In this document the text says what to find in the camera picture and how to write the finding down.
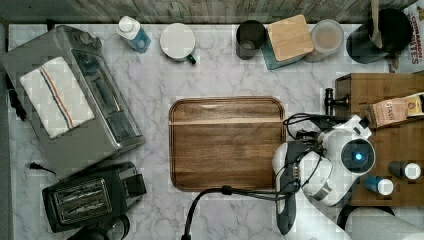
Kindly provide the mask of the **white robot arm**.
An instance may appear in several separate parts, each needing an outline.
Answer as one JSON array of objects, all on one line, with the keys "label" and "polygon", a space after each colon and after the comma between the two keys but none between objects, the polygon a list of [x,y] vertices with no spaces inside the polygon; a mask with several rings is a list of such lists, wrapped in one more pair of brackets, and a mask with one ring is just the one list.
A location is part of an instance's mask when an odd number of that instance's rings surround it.
[{"label": "white robot arm", "polygon": [[369,120],[353,115],[297,113],[283,121],[289,127],[311,121],[320,131],[293,137],[276,150],[277,227],[284,240],[352,240],[351,236],[312,202],[344,205],[360,177],[370,172],[376,152],[369,141]]}]

